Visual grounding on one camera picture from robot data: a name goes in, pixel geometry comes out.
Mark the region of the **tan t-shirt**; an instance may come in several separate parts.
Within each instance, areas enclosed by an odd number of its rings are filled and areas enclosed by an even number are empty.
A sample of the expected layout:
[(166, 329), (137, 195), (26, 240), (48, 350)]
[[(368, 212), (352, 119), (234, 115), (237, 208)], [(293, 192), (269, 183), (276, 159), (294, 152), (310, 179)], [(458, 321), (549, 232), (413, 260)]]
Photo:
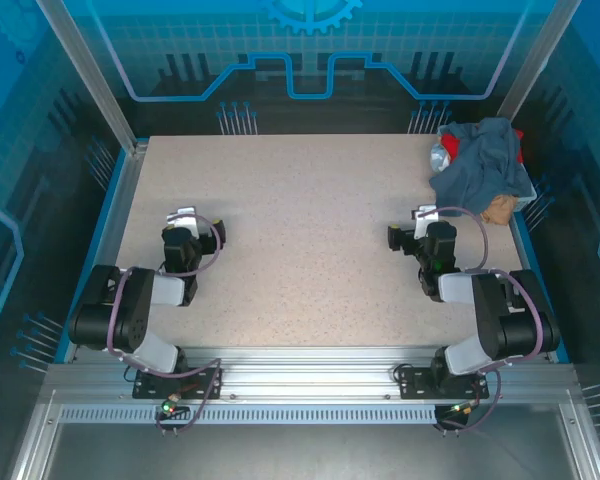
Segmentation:
[(497, 195), (481, 213), (481, 219), (487, 224), (507, 225), (517, 204), (518, 198), (513, 195)]

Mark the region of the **grey white t-shirt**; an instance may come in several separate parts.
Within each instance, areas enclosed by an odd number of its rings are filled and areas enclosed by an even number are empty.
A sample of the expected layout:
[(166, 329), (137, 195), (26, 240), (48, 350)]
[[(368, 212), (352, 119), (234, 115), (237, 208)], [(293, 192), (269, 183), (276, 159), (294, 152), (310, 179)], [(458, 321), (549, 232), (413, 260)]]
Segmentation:
[(436, 142), (430, 151), (430, 165), (435, 174), (439, 174), (451, 164), (451, 155), (439, 142)]

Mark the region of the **red t-shirt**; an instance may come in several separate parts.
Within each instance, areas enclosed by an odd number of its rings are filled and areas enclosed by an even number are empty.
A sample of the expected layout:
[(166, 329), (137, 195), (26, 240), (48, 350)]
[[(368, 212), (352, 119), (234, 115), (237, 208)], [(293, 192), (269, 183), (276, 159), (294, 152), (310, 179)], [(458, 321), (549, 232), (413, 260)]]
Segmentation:
[[(517, 130), (517, 129), (514, 129), (514, 132), (515, 132), (516, 136), (518, 137), (518, 140), (521, 142), (524, 137), (524, 132)], [(457, 139), (456, 137), (454, 137), (452, 134), (445, 133), (445, 134), (442, 134), (439, 136), (439, 143), (446, 150), (446, 152), (449, 156), (449, 161), (448, 161), (449, 164), (453, 163), (454, 159), (456, 158), (456, 156), (458, 154), (460, 140)], [(521, 146), (519, 149), (519, 153), (517, 155), (517, 161), (520, 164), (524, 163)]]

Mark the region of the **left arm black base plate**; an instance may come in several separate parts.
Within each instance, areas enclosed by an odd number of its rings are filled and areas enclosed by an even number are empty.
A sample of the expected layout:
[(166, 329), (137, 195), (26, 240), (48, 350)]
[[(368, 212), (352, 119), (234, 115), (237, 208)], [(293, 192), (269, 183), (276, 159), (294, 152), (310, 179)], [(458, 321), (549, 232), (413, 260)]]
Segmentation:
[(184, 400), (202, 400), (210, 385), (209, 398), (220, 397), (222, 371), (219, 371), (214, 382), (211, 378), (215, 368), (207, 368), (203, 372), (182, 379), (163, 378), (148, 373), (137, 372), (132, 397), (141, 400), (166, 400), (177, 394)]

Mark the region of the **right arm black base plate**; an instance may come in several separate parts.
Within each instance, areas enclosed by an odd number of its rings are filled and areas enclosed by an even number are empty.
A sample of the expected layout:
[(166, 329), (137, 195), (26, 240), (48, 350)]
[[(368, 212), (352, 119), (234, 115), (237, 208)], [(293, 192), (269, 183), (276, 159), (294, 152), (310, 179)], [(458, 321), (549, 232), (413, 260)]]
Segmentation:
[(487, 381), (476, 374), (453, 376), (436, 373), (431, 367), (399, 364), (392, 372), (402, 400), (487, 399)]

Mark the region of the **aluminium mounting rail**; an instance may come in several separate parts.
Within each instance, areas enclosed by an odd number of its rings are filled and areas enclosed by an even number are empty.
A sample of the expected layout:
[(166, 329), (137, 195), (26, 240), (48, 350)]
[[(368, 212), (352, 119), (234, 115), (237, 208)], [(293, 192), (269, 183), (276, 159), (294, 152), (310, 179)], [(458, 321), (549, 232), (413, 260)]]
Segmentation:
[[(220, 359), (220, 399), (233, 404), (396, 404), (392, 371), (401, 363), (427, 366), (432, 347), (193, 347), (192, 366)], [(131, 385), (124, 366), (84, 348), (69, 364), (51, 366), (40, 401), (58, 404), (127, 404)], [(504, 404), (562, 404), (583, 395), (570, 364), (544, 358), (501, 368)]]

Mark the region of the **aluminium corner post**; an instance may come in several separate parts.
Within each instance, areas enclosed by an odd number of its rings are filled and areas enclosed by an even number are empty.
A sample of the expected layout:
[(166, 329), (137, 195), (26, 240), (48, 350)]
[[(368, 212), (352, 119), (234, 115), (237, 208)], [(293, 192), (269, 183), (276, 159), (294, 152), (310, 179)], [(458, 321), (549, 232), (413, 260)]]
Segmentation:
[(121, 148), (135, 157), (138, 140), (64, 2), (35, 1)]
[(513, 121), (538, 77), (546, 68), (582, 0), (555, 0), (529, 54), (504, 97), (497, 116)]

